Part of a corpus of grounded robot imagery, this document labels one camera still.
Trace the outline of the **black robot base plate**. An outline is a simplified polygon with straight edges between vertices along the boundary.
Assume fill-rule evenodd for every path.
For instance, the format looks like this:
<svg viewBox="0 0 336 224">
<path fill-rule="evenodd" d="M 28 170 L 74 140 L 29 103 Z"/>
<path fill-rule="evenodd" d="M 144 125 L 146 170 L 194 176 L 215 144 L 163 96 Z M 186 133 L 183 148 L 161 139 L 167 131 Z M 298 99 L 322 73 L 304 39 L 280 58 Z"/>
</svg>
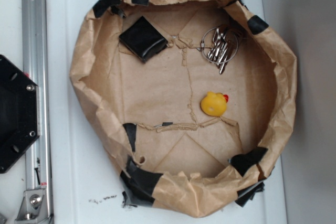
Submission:
<svg viewBox="0 0 336 224">
<path fill-rule="evenodd" d="M 39 137 L 38 86 L 1 55 L 1 174 Z"/>
</svg>

